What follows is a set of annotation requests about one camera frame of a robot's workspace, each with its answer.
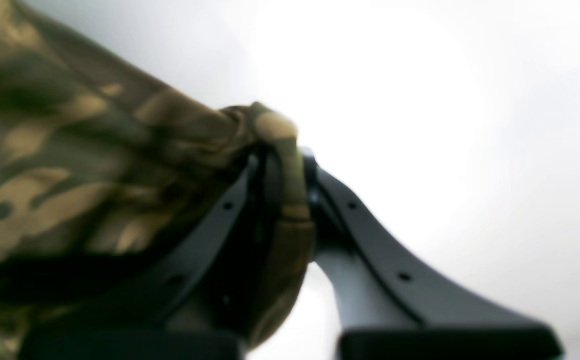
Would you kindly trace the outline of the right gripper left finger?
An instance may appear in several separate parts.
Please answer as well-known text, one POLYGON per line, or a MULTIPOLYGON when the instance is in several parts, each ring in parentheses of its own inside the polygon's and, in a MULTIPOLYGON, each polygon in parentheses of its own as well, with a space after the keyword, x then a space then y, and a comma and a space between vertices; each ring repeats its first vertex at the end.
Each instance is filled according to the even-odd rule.
POLYGON ((269 152, 259 150, 169 254, 98 300, 30 333, 20 360, 242 360, 242 340, 221 330, 169 332, 172 314, 211 271, 248 205, 256 201, 269 152))

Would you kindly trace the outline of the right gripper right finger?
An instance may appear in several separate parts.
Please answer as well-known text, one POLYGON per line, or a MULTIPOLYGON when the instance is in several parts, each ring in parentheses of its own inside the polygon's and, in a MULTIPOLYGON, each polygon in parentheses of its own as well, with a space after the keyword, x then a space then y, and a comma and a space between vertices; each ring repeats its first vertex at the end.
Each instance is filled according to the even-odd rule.
POLYGON ((303 149, 315 261, 336 296, 337 360, 561 360, 552 328, 456 284, 400 244, 303 149))

